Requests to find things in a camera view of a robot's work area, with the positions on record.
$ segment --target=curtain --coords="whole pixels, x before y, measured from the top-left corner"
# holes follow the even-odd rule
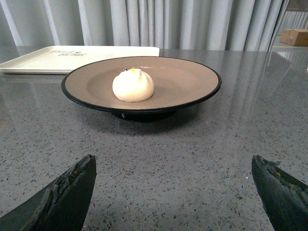
[[[288,0],[0,0],[0,45],[267,51]]]
[[[286,12],[278,35],[282,34],[283,29],[308,29],[308,12]]]

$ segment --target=countertop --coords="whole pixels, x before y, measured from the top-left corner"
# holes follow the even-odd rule
[[[0,63],[37,50],[0,47]],[[64,75],[0,73],[0,217],[87,154],[97,177],[83,230],[273,230],[253,155],[308,183],[308,52],[161,50],[222,79],[198,105],[149,123],[65,97]]]

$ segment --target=gray plate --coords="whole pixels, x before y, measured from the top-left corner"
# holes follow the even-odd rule
[[[151,98],[137,103],[120,101],[112,83],[125,68],[139,68],[154,81]],[[209,99],[220,88],[213,69],[192,61],[165,57],[125,57],[80,67],[62,81],[64,94],[76,103],[102,111],[148,114],[175,111]]]

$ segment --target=white tray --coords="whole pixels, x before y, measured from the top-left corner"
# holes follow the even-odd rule
[[[96,61],[159,56],[157,47],[51,46],[0,64],[0,71],[19,74],[67,74]]]

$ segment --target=plate base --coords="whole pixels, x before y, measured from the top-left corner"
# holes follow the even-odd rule
[[[112,115],[123,119],[136,122],[153,122],[161,119],[165,119],[169,116],[172,116],[176,111],[171,112],[162,112],[155,114],[121,114],[121,113],[112,113]]]

